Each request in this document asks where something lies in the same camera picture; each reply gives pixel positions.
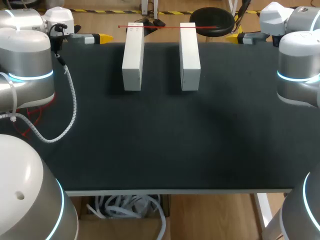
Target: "black stool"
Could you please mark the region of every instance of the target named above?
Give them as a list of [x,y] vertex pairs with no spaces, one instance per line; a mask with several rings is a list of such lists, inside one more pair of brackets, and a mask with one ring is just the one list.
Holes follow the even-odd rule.
[[194,11],[190,16],[190,23],[195,23],[196,27],[211,27],[216,28],[197,28],[196,32],[202,36],[206,36],[206,42],[209,42],[211,37],[221,37],[227,34],[232,34],[238,30],[240,22],[245,15],[251,0],[242,0],[242,6],[238,11],[238,18],[235,21],[232,14],[222,8],[204,7]]

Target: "white block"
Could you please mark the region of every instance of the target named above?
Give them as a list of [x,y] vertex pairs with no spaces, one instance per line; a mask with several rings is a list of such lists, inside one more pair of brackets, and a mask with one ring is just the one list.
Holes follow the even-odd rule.
[[[180,23],[180,27],[195,27],[194,22]],[[197,91],[200,81],[200,57],[195,28],[180,28],[180,73],[183,91]]]
[[141,22],[129,22],[122,62],[122,77],[124,90],[140,91],[142,82],[142,69],[144,63],[144,28]]

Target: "wooden floor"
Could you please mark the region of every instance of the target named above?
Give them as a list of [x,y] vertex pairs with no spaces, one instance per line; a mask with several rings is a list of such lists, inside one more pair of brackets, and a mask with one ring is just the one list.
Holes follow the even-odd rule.
[[[252,0],[249,10],[262,10],[271,0]],[[286,7],[310,5],[309,0],[278,0]],[[65,7],[87,10],[139,10],[140,0],[65,0]],[[159,0],[159,11],[195,11],[202,7],[218,7],[229,10],[228,0]],[[118,25],[126,25],[142,18],[139,14],[98,14],[73,13],[76,24],[82,26],[81,33],[104,33],[114,37],[114,42],[125,42],[126,30]],[[189,22],[189,15],[159,15],[167,26],[179,26]],[[245,32],[260,30],[259,18],[256,14],[246,14],[242,21]],[[158,29],[145,38],[146,42],[178,42],[179,31],[176,29]],[[198,35],[199,42],[205,42],[206,37]],[[211,38],[212,42],[225,42],[225,37]]]

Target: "red stick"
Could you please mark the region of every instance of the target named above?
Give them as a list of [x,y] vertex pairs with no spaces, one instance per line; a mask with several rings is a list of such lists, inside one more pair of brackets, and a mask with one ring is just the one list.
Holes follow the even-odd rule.
[[118,25],[118,28],[144,28],[144,29],[216,29],[216,26],[126,26]]

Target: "black table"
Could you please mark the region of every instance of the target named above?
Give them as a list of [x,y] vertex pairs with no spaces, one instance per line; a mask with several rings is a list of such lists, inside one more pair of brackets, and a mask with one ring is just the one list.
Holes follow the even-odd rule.
[[[123,53],[123,43],[65,44],[74,126],[54,144],[23,138],[69,193],[283,190],[319,162],[320,111],[278,99],[272,44],[200,43],[192,92],[181,91],[177,43],[145,44],[140,92],[124,91]],[[48,139],[72,115],[67,78],[53,62],[56,101],[37,125]],[[0,132],[19,136],[8,119]]]

